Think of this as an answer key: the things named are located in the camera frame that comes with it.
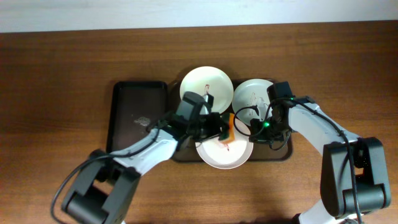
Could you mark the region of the cream plate with red stain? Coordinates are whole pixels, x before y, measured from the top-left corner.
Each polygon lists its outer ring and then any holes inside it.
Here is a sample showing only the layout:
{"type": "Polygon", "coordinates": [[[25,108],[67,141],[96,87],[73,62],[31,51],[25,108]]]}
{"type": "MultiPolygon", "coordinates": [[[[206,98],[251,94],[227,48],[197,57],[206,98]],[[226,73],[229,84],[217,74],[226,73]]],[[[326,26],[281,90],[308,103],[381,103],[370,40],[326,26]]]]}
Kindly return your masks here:
{"type": "Polygon", "coordinates": [[[210,94],[214,97],[212,112],[223,113],[230,106],[234,87],[231,79],[224,71],[216,67],[203,66],[188,72],[180,85],[180,98],[186,91],[203,96],[210,94]]]}

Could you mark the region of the white plate with red stain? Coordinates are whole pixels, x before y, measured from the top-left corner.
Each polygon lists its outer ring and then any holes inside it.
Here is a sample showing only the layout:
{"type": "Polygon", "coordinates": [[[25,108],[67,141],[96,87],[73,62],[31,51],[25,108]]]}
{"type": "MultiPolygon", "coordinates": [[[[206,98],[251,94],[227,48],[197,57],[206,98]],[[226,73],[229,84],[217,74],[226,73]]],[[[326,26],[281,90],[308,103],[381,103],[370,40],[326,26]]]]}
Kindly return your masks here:
{"type": "Polygon", "coordinates": [[[223,144],[218,138],[196,142],[196,150],[201,159],[217,169],[234,169],[244,164],[252,154],[254,144],[239,133],[232,124],[234,141],[223,144]]]}

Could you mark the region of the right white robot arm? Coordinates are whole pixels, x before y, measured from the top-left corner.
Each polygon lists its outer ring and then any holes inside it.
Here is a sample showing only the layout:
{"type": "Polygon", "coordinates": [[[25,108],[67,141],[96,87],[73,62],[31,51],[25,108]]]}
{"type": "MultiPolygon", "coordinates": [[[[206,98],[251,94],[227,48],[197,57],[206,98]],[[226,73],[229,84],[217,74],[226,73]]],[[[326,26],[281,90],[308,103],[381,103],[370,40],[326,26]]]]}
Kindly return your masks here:
{"type": "Polygon", "coordinates": [[[391,204],[380,140],[347,131],[312,100],[279,98],[270,106],[272,116],[251,120],[251,142],[271,145],[297,132],[322,155],[321,199],[292,223],[361,223],[362,215],[391,204]]]}

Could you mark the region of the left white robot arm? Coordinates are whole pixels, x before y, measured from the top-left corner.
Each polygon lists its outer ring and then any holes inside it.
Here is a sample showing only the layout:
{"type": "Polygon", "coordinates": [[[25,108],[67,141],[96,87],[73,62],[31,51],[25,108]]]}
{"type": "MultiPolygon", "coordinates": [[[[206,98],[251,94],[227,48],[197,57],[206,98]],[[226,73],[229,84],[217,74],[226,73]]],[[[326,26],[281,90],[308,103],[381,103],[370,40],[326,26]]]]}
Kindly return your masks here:
{"type": "Polygon", "coordinates": [[[169,160],[190,139],[205,141],[229,130],[219,113],[185,119],[169,112],[139,142],[106,154],[93,151],[72,173],[61,209],[78,223],[122,223],[141,177],[169,160]]]}

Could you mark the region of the green and orange sponge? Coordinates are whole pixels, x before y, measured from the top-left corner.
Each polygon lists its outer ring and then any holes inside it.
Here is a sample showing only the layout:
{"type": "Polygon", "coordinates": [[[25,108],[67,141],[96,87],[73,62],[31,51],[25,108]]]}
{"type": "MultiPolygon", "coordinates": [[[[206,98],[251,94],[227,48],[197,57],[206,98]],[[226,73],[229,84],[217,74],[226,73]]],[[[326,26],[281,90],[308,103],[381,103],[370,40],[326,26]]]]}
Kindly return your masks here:
{"type": "Polygon", "coordinates": [[[219,142],[222,144],[229,144],[235,140],[234,136],[234,114],[226,113],[221,116],[221,134],[219,135],[219,142]]]}

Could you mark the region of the pale grey stained plate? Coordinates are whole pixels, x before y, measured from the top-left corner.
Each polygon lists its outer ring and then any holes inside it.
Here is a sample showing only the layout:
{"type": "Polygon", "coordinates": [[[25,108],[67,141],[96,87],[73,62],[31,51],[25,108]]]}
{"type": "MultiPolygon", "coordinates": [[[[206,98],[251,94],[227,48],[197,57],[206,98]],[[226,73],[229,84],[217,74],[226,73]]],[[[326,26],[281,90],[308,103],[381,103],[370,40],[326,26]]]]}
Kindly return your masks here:
{"type": "Polygon", "coordinates": [[[234,91],[232,106],[233,111],[237,112],[247,106],[256,106],[259,115],[254,110],[243,109],[238,113],[238,119],[250,126],[250,121],[254,118],[263,121],[266,118],[266,111],[270,104],[267,88],[273,83],[269,80],[250,79],[242,82],[234,91]]]}

